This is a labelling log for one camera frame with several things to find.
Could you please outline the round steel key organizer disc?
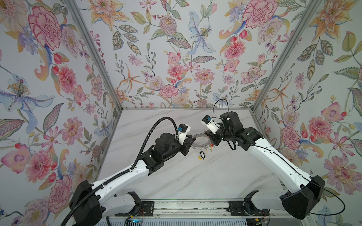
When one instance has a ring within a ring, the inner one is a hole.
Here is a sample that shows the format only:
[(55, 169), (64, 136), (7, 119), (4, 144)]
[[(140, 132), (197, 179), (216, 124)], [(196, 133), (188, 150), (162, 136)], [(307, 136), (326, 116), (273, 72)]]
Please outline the round steel key organizer disc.
[(191, 145), (193, 149), (198, 149), (200, 151), (208, 149), (212, 150), (214, 145), (211, 139), (205, 133), (196, 134), (192, 137), (195, 138), (194, 143)]

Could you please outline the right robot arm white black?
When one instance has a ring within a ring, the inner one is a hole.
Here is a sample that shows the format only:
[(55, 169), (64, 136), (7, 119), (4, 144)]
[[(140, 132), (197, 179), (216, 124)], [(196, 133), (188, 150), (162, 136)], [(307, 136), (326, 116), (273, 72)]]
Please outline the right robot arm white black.
[(241, 147), (256, 157), (271, 170), (283, 183), (285, 189), (277, 193), (254, 192), (246, 201), (257, 209), (282, 210), (297, 219), (304, 219), (321, 200), (325, 181), (320, 176), (310, 176), (280, 154), (255, 128), (244, 128), (235, 112), (220, 116), (221, 122), (215, 123), (206, 115), (202, 123), (208, 128), (206, 135), (213, 145), (222, 141)]

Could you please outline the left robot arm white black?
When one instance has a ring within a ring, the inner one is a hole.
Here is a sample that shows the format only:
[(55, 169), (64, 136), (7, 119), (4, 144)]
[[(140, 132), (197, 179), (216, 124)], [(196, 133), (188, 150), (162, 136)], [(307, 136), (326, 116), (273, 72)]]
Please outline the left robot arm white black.
[(183, 142), (177, 143), (172, 134), (164, 133), (141, 154), (137, 163), (106, 179), (81, 182), (70, 201), (70, 212), (61, 224), (65, 226), (73, 218), (77, 226), (95, 226), (102, 218), (112, 215), (137, 215), (142, 206), (139, 196), (132, 191), (123, 195), (118, 193), (150, 176), (178, 153), (187, 155), (195, 140), (195, 137), (185, 135)]

